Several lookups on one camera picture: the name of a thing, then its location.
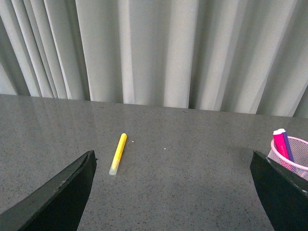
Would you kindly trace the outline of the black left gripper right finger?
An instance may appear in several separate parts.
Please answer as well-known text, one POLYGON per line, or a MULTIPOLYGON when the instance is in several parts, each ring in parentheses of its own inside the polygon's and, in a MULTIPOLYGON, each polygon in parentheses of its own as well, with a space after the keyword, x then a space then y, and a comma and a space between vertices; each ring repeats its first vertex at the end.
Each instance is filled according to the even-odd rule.
POLYGON ((308 181, 259 151, 250 171, 261 204, 276 231, 308 229, 308 181))

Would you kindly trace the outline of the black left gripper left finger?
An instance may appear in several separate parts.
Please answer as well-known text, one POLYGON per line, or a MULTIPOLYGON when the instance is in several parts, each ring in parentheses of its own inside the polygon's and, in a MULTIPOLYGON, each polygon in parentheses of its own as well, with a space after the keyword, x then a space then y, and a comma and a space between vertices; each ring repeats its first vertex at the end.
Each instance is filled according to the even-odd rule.
POLYGON ((97 159, 84 153, 0 215, 2 231, 75 231, 90 196, 97 159))

